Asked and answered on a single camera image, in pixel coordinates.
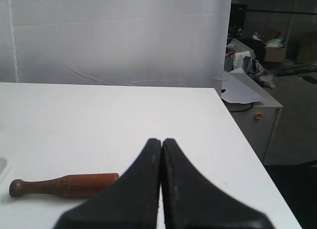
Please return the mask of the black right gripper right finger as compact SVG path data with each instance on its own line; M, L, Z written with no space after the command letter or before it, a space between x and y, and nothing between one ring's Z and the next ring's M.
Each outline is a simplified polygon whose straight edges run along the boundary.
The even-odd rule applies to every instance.
M271 229L267 216L206 179L176 140L161 150L161 187L167 229Z

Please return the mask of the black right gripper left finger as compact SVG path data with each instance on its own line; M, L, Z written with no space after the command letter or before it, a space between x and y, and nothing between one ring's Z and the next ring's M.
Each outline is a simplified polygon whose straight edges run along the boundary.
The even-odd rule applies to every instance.
M159 208L161 141L147 140L111 186L66 211L56 229L155 229Z

